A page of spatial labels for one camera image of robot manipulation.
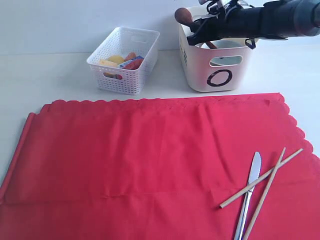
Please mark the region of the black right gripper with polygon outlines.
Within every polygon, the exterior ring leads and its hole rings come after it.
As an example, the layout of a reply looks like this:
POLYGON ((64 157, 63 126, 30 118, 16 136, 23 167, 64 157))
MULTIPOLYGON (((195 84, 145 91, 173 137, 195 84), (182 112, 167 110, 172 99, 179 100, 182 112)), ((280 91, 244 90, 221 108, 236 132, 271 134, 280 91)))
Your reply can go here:
POLYGON ((194 34, 187 37, 190 46, 225 38, 264 38, 262 28, 264 7, 235 6, 222 10, 218 17, 199 18, 191 24, 194 34))

